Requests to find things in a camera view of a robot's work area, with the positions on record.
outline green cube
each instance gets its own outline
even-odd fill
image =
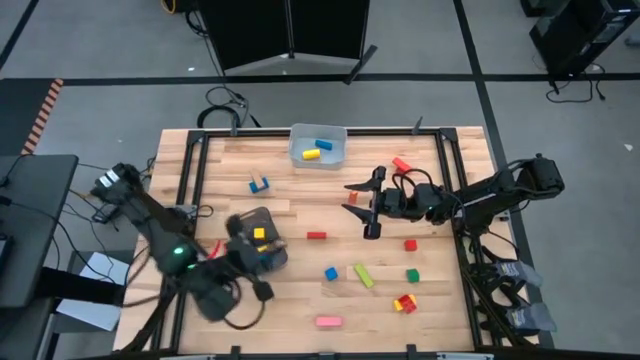
[[[416,269],[407,270],[407,279],[410,283],[420,282],[420,273]]]

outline red block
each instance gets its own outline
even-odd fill
[[[400,172],[402,174],[404,174],[405,172],[409,171],[411,169],[411,166],[409,164],[407,164],[406,162],[402,161],[400,158],[395,158],[393,159],[393,165],[395,165],[398,169],[398,171],[396,172]]]
[[[325,232],[308,232],[307,233],[307,239],[317,239],[317,240],[321,240],[321,239],[326,239],[327,238],[327,233]]]
[[[358,202],[358,192],[352,191],[349,193],[349,204],[355,205]]]
[[[404,250],[405,251],[416,251],[418,250],[418,242],[415,240],[405,240],[404,241]]]
[[[402,310],[404,310],[404,312],[407,314],[411,314],[418,308],[416,306],[416,303],[411,300],[409,295],[403,295],[400,299],[398,299],[398,301],[400,302],[400,305],[402,305]]]

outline green block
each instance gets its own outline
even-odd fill
[[[367,287],[367,289],[373,286],[373,280],[371,280],[371,276],[369,276],[367,269],[365,269],[362,264],[356,264],[353,268],[356,271],[356,273],[358,273],[358,276],[360,277],[360,281],[362,281],[362,283],[364,284],[364,286]]]
[[[407,279],[410,283],[420,282],[420,273],[416,269],[407,270]]]

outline green rectangular block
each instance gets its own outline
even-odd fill
[[[373,280],[371,279],[371,276],[369,276],[367,269],[364,268],[364,265],[356,264],[353,268],[356,270],[356,273],[358,273],[358,276],[360,277],[360,281],[362,281],[367,289],[373,286]]]

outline white plastic bin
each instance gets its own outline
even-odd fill
[[[318,148],[316,140],[330,142],[333,149],[320,149],[320,159],[303,160],[303,151]],[[289,157],[295,167],[338,170],[347,157],[347,129],[342,126],[294,124],[289,136]]]

